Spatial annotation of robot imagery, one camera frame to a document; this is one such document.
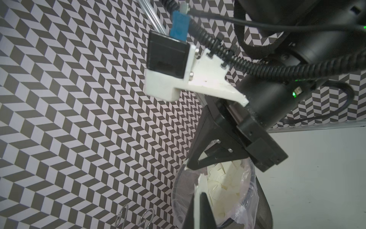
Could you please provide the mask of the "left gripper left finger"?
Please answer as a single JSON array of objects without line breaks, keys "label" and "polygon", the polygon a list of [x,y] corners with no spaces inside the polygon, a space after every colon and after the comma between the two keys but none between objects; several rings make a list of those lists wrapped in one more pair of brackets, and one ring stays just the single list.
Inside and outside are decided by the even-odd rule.
[{"label": "left gripper left finger", "polygon": [[199,229],[199,195],[192,196],[190,206],[187,211],[183,229]]}]

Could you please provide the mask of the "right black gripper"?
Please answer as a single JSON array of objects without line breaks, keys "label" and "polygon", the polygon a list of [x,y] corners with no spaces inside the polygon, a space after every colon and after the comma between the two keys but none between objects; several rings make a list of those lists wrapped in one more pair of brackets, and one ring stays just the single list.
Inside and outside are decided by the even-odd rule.
[{"label": "right black gripper", "polygon": [[205,98],[207,105],[187,156],[188,169],[250,157],[265,172],[287,159],[268,130],[310,97],[315,82],[276,82],[247,75],[236,89],[249,101],[246,106],[216,97]]}]

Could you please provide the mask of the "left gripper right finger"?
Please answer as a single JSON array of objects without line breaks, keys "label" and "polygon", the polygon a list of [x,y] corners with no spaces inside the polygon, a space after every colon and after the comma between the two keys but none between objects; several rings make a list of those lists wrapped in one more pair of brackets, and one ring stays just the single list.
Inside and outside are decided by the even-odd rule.
[{"label": "left gripper right finger", "polygon": [[217,229],[207,194],[204,192],[199,199],[199,229]]}]

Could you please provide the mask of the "white paper receipt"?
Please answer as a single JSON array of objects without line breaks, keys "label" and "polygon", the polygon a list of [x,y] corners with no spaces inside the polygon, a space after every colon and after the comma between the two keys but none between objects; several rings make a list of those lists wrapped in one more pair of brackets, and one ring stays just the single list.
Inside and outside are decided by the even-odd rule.
[{"label": "white paper receipt", "polygon": [[193,228],[200,229],[201,222],[204,221],[207,212],[209,212],[210,203],[207,198],[208,184],[206,175],[201,174],[198,178],[198,184],[195,186],[193,198]]}]

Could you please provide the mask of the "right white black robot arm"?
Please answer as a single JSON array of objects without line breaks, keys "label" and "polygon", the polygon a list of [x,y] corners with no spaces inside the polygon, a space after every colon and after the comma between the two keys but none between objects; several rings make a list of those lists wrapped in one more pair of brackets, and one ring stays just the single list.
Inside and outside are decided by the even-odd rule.
[{"label": "right white black robot arm", "polygon": [[190,13],[233,23],[239,45],[258,62],[235,55],[235,46],[225,48],[220,36],[213,37],[195,22],[190,23],[189,33],[200,44],[225,66],[246,74],[236,88],[249,102],[242,106],[216,95],[207,98],[189,151],[189,169],[251,158],[258,169],[266,171],[287,159],[268,130],[277,122],[300,123],[300,119],[287,119],[287,114],[317,88],[339,89],[347,98],[337,110],[308,117],[307,121],[338,115],[354,100],[353,88],[334,77],[366,68],[365,1],[317,1],[280,27],[273,23],[265,26],[269,33],[281,31],[282,36],[273,44],[257,47],[245,44],[245,27],[254,23],[245,19],[249,8],[239,1],[234,3],[232,18],[197,10]]}]

